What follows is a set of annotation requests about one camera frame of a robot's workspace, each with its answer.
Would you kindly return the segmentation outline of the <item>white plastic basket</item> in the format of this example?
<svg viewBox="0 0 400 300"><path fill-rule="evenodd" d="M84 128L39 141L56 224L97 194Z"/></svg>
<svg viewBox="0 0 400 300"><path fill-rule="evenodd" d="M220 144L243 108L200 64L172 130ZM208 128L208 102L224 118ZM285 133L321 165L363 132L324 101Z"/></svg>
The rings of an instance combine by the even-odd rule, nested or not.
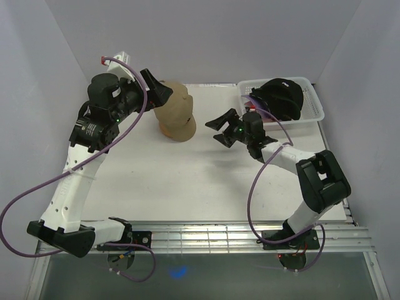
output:
<svg viewBox="0 0 400 300"><path fill-rule="evenodd" d="M294 81L299 84L302 88L304 94L304 104L301 110L301 117L299 120L291 120L291 121L279 121L286 129L292 128L302 128L306 127L312 123L316 123L324 119L324 111L321 105L321 102L318 98L318 95L315 92L314 87L310 83L308 79L305 77L274 77L274 78L284 78ZM255 80L247 80L241 81L237 84L237 93L239 95L239 107L240 114L244 114L246 109L250 107L247 106L246 100L242 98L242 95L249 95L252 88L259 88L264 83L268 82L274 78L267 79L255 79ZM264 127L268 130L279 130L279 123L269 122L264 123Z"/></svg>

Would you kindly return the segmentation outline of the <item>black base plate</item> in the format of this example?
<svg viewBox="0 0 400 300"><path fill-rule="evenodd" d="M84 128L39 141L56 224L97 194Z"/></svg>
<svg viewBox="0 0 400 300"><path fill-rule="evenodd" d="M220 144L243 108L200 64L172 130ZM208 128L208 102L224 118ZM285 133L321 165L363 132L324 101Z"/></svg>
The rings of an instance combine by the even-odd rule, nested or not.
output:
<svg viewBox="0 0 400 300"><path fill-rule="evenodd" d="M151 248L152 235L152 231L132 231L120 241L109 242L109 245L97 245L96 249L98 251L143 251L143 249L140 247L116 246L116 244L138 244L147 248Z"/></svg>
<svg viewBox="0 0 400 300"><path fill-rule="evenodd" d="M261 236L265 240L269 241L280 241L288 238L283 230L265 230L261 231ZM279 244L262 243L264 250L318 250L320 249L320 243L316 230L311 229L300 236L296 237L287 242Z"/></svg>

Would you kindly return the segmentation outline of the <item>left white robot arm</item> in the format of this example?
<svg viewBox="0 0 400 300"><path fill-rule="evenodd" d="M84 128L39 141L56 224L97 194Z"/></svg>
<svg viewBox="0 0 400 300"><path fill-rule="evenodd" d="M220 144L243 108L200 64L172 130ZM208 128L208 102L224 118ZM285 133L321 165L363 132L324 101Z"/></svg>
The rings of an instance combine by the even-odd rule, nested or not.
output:
<svg viewBox="0 0 400 300"><path fill-rule="evenodd" d="M133 241L132 226L118 217L83 222L84 203L94 177L119 136L119 124L131 113L149 111L165 105L173 89L159 82L148 69L141 71L147 88L136 80L115 74L94 76L87 89L88 100L81 106L69 138L64 167L66 177L57 185L49 206L27 233L78 258L93 246L113 243L127 249Z"/></svg>

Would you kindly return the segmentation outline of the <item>aluminium rail frame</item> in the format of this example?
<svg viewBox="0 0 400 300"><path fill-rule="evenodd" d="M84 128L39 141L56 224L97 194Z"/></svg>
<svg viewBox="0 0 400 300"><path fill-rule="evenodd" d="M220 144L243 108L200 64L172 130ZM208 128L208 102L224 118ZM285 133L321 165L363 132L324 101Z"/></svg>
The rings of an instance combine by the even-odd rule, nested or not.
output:
<svg viewBox="0 0 400 300"><path fill-rule="evenodd" d="M389 299L366 227L328 224L324 250L308 250L311 267L285 270L245 224L159 223L152 258L137 252L126 275L108 267L106 252L35 261L27 299Z"/></svg>

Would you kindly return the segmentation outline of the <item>black NY baseball cap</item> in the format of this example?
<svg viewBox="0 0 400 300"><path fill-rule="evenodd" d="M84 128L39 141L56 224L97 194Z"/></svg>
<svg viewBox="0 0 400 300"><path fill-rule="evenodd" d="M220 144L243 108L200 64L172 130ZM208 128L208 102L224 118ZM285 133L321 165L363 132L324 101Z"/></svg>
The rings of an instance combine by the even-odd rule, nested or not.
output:
<svg viewBox="0 0 400 300"><path fill-rule="evenodd" d="M258 88L252 88L249 96L263 110L280 121L299 120L304 104L301 86L292 80L274 78Z"/></svg>

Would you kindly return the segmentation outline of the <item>wooden hat stand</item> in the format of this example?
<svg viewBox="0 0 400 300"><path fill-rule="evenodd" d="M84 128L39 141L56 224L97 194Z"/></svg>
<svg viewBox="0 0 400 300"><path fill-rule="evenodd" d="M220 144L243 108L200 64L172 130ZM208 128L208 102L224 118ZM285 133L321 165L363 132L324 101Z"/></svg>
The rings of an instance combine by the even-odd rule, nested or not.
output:
<svg viewBox="0 0 400 300"><path fill-rule="evenodd" d="M169 139L174 139L174 130L165 124L159 122L159 129L161 133Z"/></svg>

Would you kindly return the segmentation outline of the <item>beige baseball cap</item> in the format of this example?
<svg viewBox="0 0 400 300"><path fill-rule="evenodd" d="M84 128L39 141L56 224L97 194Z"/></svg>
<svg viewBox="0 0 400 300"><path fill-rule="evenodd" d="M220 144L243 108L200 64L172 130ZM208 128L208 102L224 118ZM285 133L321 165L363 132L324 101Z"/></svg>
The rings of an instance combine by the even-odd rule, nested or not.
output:
<svg viewBox="0 0 400 300"><path fill-rule="evenodd" d="M187 87L179 82L164 81L163 84L171 88L173 94L164 106L154 109L154 114L159 123L174 130L173 141L186 142L196 132L193 97L188 93Z"/></svg>

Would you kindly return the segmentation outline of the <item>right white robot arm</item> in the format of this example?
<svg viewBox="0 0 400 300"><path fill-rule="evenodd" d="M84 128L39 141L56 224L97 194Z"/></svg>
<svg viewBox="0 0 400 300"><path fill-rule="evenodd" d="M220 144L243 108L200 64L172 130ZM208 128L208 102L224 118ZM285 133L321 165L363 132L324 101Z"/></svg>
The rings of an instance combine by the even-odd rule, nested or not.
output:
<svg viewBox="0 0 400 300"><path fill-rule="evenodd" d="M255 111L239 116L231 108L205 125L217 131L213 138L227 148L240 142L264 168L277 166L298 178L301 204L277 233L267 239L257 236L263 244L285 244L289 248L297 248L318 226L320 218L351 194L350 184L331 151L303 151L295 148L292 141L279 142L267 135L262 117Z"/></svg>

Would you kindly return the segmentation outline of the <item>purple cap in basket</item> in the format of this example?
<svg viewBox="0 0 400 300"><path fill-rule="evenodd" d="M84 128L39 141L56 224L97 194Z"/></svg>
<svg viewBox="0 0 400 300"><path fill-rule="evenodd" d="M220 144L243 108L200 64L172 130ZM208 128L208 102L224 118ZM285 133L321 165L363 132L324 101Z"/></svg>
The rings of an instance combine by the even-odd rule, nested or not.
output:
<svg viewBox="0 0 400 300"><path fill-rule="evenodd" d="M247 106L249 106L251 109L258 111L258 112L263 112L263 113L269 113L269 109L266 106L266 103L257 97L252 97L250 95L242 95L242 98L246 100Z"/></svg>

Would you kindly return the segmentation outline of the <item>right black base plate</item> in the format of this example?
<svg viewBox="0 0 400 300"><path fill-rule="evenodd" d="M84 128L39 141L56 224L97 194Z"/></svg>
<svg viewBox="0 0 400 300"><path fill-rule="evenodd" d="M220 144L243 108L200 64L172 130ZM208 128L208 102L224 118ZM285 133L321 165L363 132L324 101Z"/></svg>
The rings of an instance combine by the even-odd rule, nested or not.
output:
<svg viewBox="0 0 400 300"><path fill-rule="evenodd" d="M280 241L288 238L283 230L265 230L261 231L261 236L265 240L269 241ZM296 237L287 242L279 244L262 243L264 250L318 250L320 249L320 243L316 230L311 229L300 236Z"/></svg>

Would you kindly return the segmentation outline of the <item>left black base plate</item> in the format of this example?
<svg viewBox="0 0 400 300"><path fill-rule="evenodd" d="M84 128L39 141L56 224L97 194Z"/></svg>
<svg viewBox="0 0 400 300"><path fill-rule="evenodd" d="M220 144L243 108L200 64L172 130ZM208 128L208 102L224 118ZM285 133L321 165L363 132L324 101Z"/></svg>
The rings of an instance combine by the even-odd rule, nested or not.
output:
<svg viewBox="0 0 400 300"><path fill-rule="evenodd" d="M152 231L132 231L120 241L109 242L109 245L97 245L96 249L98 251L143 251L143 249L140 247L116 246L116 244L138 244L147 248L151 248L152 235Z"/></svg>

